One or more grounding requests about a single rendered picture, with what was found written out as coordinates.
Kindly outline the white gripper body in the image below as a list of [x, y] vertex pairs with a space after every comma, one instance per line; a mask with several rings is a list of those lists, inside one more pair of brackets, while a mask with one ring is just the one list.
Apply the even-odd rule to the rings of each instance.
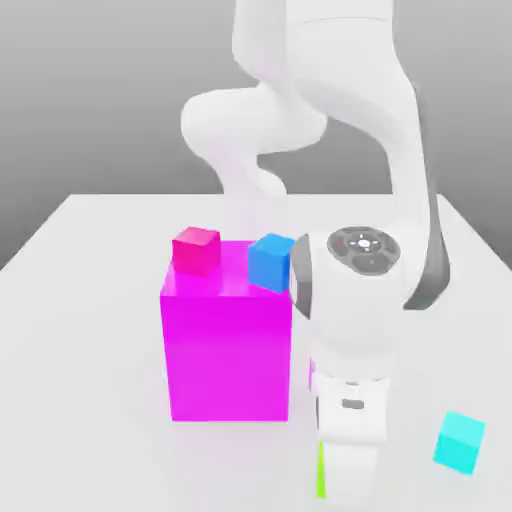
[[328, 503], [367, 503], [379, 449], [371, 445], [323, 444]]

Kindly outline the small green cube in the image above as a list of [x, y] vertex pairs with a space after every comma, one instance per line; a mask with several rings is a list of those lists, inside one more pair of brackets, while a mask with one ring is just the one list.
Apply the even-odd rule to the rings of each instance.
[[317, 449], [316, 497], [319, 499], [326, 498], [325, 469], [324, 469], [324, 445], [321, 440], [318, 441], [318, 449]]

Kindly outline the small cyan cube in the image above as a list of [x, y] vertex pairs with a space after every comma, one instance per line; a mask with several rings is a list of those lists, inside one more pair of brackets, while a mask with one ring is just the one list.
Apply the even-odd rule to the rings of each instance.
[[447, 411], [436, 442], [433, 461], [464, 475], [472, 475], [486, 424], [455, 411]]

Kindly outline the small blue cube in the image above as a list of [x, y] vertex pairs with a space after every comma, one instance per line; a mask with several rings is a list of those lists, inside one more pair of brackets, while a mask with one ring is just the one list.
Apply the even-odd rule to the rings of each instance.
[[268, 233], [248, 247], [248, 281], [267, 290], [288, 289], [290, 252], [295, 240]]

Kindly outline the small red cube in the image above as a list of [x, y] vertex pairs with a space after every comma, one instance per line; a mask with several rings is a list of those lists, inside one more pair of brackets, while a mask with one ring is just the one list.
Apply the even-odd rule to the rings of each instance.
[[221, 259], [220, 233], [189, 226], [172, 239], [172, 263], [177, 272], [206, 276]]

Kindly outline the large magenta box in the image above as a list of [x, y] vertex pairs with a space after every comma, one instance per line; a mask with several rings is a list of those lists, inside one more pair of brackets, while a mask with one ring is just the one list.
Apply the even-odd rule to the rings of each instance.
[[160, 311], [175, 422], [285, 422], [292, 304], [248, 281], [247, 241], [224, 241], [209, 275], [169, 268]]

